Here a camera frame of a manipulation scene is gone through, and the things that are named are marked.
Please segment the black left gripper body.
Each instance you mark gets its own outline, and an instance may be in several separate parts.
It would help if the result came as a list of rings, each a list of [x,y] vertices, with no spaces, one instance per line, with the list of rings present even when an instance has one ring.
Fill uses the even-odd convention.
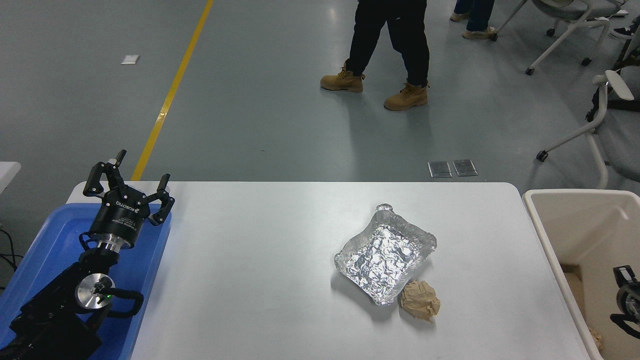
[[[89,228],[89,241],[134,248],[143,223],[150,216],[149,204],[143,203],[145,198],[146,194],[131,186],[125,186],[125,194],[118,188],[106,192]]]

